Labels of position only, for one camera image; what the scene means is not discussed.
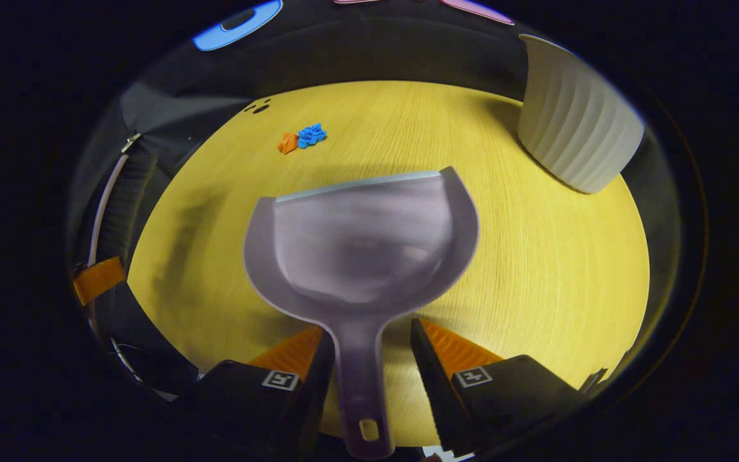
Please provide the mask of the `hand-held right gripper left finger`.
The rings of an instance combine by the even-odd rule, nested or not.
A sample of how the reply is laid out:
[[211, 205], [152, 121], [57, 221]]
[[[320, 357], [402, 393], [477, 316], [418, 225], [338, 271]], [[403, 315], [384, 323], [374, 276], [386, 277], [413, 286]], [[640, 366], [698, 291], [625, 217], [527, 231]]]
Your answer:
[[256, 459], [310, 459], [333, 365], [332, 340], [320, 327], [248, 363], [223, 361], [196, 385], [196, 420]]

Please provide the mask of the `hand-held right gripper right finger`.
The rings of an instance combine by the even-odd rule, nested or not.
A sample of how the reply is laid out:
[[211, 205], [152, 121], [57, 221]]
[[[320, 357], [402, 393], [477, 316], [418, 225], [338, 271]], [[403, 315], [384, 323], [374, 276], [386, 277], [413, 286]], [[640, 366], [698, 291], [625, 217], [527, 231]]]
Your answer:
[[587, 401], [530, 355], [504, 359], [423, 318], [410, 345], [443, 449], [492, 456], [559, 423]]

